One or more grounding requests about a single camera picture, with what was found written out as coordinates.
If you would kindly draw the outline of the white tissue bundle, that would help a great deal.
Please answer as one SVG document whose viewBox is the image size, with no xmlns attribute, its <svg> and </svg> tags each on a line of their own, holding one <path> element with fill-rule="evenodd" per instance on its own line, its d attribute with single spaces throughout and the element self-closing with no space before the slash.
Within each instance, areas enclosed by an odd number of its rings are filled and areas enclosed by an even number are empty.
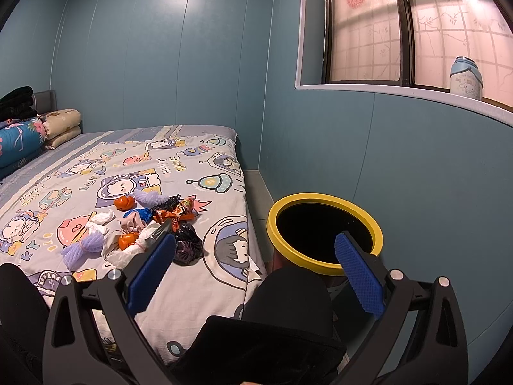
<svg viewBox="0 0 513 385">
<path fill-rule="evenodd" d="M 107 261 L 117 269 L 123 270 L 135 255 L 142 254 L 148 249 L 146 240 L 149 238 L 149 235 L 140 234 L 136 242 L 124 250 L 118 246 L 120 237 L 121 233 L 118 231 L 108 234 L 104 240 L 101 256 L 104 261 Z"/>
</svg>

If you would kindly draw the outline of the pink cloth rag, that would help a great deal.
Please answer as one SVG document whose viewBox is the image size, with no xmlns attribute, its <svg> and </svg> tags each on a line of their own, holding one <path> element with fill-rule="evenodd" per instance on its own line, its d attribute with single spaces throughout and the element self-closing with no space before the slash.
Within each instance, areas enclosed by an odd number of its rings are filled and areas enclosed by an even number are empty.
<svg viewBox="0 0 513 385">
<path fill-rule="evenodd" d="M 124 234 L 132 232 L 140 233 L 147 226 L 137 211 L 128 213 L 126 217 L 120 219 L 120 229 Z"/>
</svg>

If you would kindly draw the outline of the black plastic bag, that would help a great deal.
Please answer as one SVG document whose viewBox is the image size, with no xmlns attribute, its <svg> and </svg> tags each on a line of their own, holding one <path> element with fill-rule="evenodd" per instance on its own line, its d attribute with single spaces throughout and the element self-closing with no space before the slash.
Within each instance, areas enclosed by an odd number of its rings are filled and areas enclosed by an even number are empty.
<svg viewBox="0 0 513 385">
<path fill-rule="evenodd" d="M 182 223 L 174 237 L 176 240 L 174 263 L 187 266 L 204 255 L 203 241 L 190 223 Z"/>
</svg>

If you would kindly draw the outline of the blue rubber glove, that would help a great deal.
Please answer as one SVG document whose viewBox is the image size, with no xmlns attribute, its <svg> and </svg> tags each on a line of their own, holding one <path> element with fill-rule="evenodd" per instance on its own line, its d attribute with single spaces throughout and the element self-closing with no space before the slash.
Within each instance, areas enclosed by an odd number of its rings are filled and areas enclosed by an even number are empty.
<svg viewBox="0 0 513 385">
<path fill-rule="evenodd" d="M 133 213 L 137 213 L 142 222 L 148 224 L 153 220 L 153 213 L 151 209 L 141 208 L 141 209 L 132 209 L 128 210 L 123 214 L 124 217 L 128 217 Z"/>
</svg>

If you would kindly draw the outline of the orange snack wrapper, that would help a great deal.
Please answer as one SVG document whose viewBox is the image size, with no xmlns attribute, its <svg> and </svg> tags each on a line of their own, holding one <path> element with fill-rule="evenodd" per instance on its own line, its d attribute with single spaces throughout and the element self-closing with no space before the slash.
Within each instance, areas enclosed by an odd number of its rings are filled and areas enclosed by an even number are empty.
<svg viewBox="0 0 513 385">
<path fill-rule="evenodd" d="M 173 233 L 178 232 L 183 222 L 191 222 L 197 217 L 195 211 L 195 196 L 181 199 L 179 196 L 170 197 L 167 202 L 152 209 L 153 220 L 159 224 L 169 223 Z"/>
</svg>

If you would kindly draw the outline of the silver green snack bag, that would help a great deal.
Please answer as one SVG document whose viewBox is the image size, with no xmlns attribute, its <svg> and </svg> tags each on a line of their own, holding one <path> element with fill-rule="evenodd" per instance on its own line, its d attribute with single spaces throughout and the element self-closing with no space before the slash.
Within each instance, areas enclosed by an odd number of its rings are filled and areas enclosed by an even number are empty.
<svg viewBox="0 0 513 385">
<path fill-rule="evenodd" d="M 147 247 L 151 247 L 163 235 L 171 233 L 171 219 L 165 220 L 149 237 L 145 239 Z"/>
</svg>

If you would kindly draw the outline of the purple foam fruit net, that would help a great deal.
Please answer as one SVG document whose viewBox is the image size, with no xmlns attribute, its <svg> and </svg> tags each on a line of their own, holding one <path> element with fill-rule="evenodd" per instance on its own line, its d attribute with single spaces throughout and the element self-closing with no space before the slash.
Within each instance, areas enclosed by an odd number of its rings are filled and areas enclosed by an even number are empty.
<svg viewBox="0 0 513 385">
<path fill-rule="evenodd" d="M 154 208 L 161 206 L 169 201 L 170 197 L 159 194 L 155 190 L 151 191 L 143 191 L 143 190 L 135 190 L 133 192 L 134 199 L 137 203 L 139 203 L 144 208 Z"/>
</svg>

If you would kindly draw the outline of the yellow rimmed trash bin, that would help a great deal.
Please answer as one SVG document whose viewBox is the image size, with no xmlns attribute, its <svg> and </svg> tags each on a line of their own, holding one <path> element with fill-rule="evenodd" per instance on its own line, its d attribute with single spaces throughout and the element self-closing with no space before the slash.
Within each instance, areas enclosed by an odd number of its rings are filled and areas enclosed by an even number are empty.
<svg viewBox="0 0 513 385">
<path fill-rule="evenodd" d="M 296 265 L 321 276 L 341 277 L 336 236 L 349 232 L 363 251 L 380 255 L 383 232 L 377 221 L 352 202 L 320 193 L 285 196 L 268 213 L 267 236 L 274 248 L 272 268 Z"/>
</svg>

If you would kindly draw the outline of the white tissue wad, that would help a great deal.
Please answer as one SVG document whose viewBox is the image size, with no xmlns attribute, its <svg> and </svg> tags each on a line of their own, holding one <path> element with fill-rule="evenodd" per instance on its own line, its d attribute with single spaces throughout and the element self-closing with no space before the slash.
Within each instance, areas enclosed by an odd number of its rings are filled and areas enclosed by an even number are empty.
<svg viewBox="0 0 513 385">
<path fill-rule="evenodd" d="M 85 228 L 88 230 L 90 235 L 107 235 L 109 232 L 107 225 L 115 218 L 116 217 L 112 210 L 100 213 L 92 212 L 89 216 L 88 222 L 85 224 Z"/>
</svg>

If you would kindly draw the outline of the cartoon space bed sheet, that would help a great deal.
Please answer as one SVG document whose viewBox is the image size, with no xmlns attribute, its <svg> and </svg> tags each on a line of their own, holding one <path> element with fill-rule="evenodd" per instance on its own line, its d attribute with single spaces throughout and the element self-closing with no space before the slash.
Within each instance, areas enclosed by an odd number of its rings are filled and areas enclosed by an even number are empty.
<svg viewBox="0 0 513 385">
<path fill-rule="evenodd" d="M 1 260 L 47 303 L 65 276 L 95 281 L 147 255 L 163 224 L 177 238 L 175 259 L 136 322 L 173 363 L 208 317 L 242 315 L 266 275 L 236 131 L 185 125 L 78 136 L 1 183 Z"/>
</svg>

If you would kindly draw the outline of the blue floral folded quilt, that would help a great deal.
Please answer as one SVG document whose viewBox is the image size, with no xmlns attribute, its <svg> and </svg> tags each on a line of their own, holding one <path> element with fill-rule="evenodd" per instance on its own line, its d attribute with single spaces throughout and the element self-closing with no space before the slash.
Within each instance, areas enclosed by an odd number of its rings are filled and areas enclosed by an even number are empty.
<svg viewBox="0 0 513 385">
<path fill-rule="evenodd" d="M 0 164 L 4 168 L 40 150 L 46 139 L 46 131 L 44 122 L 39 117 L 33 117 L 8 125 L 1 124 L 0 136 Z"/>
</svg>

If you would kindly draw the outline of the beige folded pillow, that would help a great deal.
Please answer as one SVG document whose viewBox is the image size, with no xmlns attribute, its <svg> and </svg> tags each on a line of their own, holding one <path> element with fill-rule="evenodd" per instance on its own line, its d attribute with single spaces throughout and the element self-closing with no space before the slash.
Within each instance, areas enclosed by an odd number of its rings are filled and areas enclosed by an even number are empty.
<svg viewBox="0 0 513 385">
<path fill-rule="evenodd" d="M 43 115 L 44 148 L 53 150 L 82 133 L 82 115 L 76 109 L 60 109 Z"/>
</svg>

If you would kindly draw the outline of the grey bed headboard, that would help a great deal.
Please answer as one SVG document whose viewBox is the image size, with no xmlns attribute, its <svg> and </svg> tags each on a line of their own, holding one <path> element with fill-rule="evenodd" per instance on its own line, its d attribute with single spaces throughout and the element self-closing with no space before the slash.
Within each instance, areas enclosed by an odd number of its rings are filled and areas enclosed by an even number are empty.
<svg viewBox="0 0 513 385">
<path fill-rule="evenodd" d="M 53 90 L 36 92 L 33 96 L 34 108 L 38 114 L 44 115 L 57 110 L 56 92 Z"/>
</svg>

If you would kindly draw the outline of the black clothing pile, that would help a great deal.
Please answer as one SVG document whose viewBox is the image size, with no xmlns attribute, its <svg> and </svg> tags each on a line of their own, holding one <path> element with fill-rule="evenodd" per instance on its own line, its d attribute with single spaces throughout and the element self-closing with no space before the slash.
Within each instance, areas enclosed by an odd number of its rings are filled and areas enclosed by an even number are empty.
<svg viewBox="0 0 513 385">
<path fill-rule="evenodd" d="M 30 86 L 14 89 L 0 100 L 0 120 L 28 120 L 37 116 L 34 92 Z"/>
</svg>

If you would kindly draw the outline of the white blue water bottle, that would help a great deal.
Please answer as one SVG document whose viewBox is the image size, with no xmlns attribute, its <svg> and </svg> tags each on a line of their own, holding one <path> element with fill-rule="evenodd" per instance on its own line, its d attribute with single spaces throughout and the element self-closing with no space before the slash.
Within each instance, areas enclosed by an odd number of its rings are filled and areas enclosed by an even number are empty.
<svg viewBox="0 0 513 385">
<path fill-rule="evenodd" d="M 481 101 L 484 83 L 477 64 L 466 56 L 457 56 L 450 68 L 450 93 Z"/>
</svg>

